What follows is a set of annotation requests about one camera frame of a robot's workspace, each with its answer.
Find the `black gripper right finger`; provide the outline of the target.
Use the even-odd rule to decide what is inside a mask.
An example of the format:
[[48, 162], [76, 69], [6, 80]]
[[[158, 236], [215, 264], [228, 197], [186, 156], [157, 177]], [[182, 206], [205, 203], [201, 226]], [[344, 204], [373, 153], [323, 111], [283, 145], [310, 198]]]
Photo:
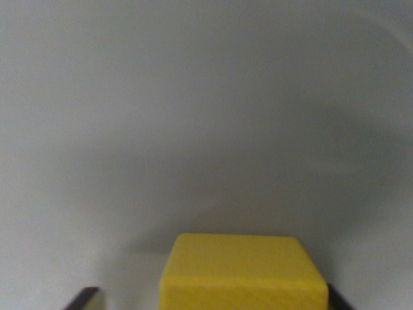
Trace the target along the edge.
[[327, 286], [328, 310], [352, 310], [352, 306], [342, 297], [332, 284], [327, 284]]

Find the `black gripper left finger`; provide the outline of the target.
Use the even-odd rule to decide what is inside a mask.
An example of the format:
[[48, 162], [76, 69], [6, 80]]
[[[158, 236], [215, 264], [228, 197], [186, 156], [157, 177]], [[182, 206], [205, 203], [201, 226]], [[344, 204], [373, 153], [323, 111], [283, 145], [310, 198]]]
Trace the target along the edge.
[[105, 293], [100, 287], [84, 287], [64, 310], [104, 310]]

